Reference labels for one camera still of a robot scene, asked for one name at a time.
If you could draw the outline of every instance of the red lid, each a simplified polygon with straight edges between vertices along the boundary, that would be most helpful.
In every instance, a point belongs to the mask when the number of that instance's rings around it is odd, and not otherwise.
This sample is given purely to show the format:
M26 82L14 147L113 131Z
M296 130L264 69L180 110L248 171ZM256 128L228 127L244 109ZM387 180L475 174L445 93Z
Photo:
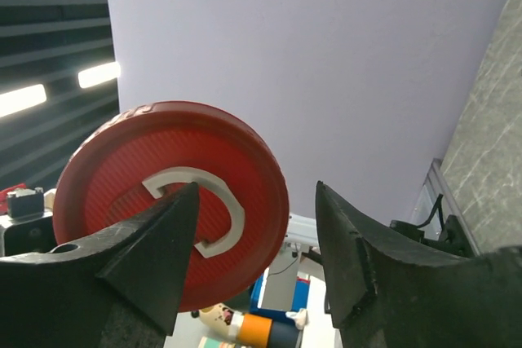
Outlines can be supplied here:
M179 311L212 306L247 289L284 240L289 216L281 170L264 141L244 122L217 108L160 102L124 112L101 126L73 154L58 182L53 225L59 244L88 236L155 202L142 182L175 167L221 178L245 212L239 241L204 258L193 249ZM165 186L172 192L181 183ZM228 233L230 214L200 188L196 241Z

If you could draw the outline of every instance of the dark ceiling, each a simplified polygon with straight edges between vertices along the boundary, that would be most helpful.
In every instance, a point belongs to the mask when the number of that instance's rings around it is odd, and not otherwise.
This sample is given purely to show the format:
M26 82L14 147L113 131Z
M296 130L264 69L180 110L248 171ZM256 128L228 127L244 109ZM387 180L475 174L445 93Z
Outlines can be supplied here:
M54 187L80 143L117 114L116 80L85 90L77 81L110 61L107 0L0 0L0 94L41 83L47 96L0 117L0 190Z

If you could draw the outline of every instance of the blue object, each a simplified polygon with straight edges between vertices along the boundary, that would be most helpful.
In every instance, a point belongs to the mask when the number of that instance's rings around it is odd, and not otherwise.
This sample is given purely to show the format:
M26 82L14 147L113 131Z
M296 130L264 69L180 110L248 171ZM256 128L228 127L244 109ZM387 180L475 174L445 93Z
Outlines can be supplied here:
M294 324L292 319L286 318L285 311L269 310L258 307L261 286L263 285L264 275L258 278L254 284L252 295L250 295L250 313L273 319L284 324ZM297 279L295 282L294 300L292 301L291 311L299 311L307 307L308 292L310 291L310 283Z

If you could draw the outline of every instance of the light fixture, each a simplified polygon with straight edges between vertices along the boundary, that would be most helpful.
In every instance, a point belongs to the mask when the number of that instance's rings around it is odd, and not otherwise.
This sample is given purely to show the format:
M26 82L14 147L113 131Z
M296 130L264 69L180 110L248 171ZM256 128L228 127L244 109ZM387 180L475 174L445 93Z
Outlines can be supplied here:
M82 89L86 89L106 81L111 81L119 77L120 73L120 64L117 61L113 61L112 63L98 65L79 72L78 83Z
M0 94L0 117L16 113L47 101L43 85L24 87Z

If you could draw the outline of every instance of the white letter on cap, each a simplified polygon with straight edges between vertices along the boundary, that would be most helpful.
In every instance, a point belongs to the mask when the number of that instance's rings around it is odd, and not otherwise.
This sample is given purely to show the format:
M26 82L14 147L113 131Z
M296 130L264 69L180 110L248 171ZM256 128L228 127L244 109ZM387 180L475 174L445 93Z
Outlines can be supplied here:
M211 258L234 247L243 235L245 227L245 210L227 184L220 177L194 167L171 167L146 178L142 184L155 199L159 199L165 193L163 190L165 185L192 182L214 193L225 204L230 214L231 226L227 234L212 244L202 241L195 245L204 258Z

